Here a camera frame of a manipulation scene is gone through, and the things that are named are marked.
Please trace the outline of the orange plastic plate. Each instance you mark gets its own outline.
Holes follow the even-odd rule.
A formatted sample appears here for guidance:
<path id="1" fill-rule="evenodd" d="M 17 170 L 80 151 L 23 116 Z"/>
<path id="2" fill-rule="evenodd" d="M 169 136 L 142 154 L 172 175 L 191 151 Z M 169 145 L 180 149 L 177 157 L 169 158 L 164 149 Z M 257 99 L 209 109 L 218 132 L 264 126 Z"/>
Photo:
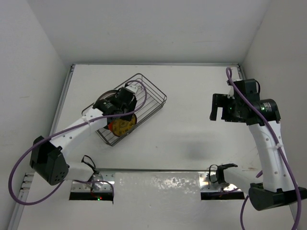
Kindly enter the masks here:
<path id="1" fill-rule="evenodd" d="M 114 124 L 114 121 L 112 121 L 111 123 L 108 124 L 108 129 L 113 132 L 113 124 Z"/>

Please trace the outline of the yellow patterned plate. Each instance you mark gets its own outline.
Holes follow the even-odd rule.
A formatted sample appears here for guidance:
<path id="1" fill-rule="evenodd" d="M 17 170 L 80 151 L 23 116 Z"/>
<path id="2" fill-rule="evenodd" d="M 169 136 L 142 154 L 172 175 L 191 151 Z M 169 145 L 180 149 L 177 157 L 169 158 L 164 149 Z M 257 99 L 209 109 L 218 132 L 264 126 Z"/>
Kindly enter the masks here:
<path id="1" fill-rule="evenodd" d="M 132 114 L 131 120 L 116 119 L 113 124 L 113 135 L 121 137 L 130 131 L 137 124 L 137 116 Z"/>

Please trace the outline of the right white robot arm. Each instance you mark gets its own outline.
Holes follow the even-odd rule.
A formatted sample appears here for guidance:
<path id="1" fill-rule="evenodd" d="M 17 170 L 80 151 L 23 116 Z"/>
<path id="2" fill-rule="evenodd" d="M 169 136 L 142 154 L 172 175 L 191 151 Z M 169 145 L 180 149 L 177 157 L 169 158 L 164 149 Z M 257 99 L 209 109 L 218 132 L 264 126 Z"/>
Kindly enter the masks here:
<path id="1" fill-rule="evenodd" d="M 273 99 L 260 99 L 257 90 L 260 84 L 255 79 L 235 80 L 234 85 L 248 102 L 234 89 L 228 94 L 215 93 L 210 120 L 217 119 L 217 110 L 221 107 L 222 120 L 248 126 L 258 150 L 262 177 L 255 178 L 251 172 L 239 169 L 237 164 L 228 163 L 217 167 L 215 183 L 239 187 L 248 194 L 257 211 L 296 203 L 294 183 L 278 152 L 283 142 L 277 103 Z"/>

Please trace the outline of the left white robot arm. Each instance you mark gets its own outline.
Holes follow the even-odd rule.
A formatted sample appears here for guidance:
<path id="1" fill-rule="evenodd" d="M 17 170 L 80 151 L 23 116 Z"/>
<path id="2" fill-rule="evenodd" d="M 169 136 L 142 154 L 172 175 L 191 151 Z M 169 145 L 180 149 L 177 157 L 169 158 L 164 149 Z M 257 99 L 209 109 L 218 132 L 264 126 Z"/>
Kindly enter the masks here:
<path id="1" fill-rule="evenodd" d="M 68 162 L 68 155 L 97 130 L 111 128 L 118 120 L 131 121 L 138 89 L 137 85 L 125 84 L 110 96 L 99 97 L 80 119 L 59 135 L 46 142 L 43 137 L 35 139 L 30 167 L 50 185 L 64 180 L 89 181 L 94 169 L 85 163 Z"/>

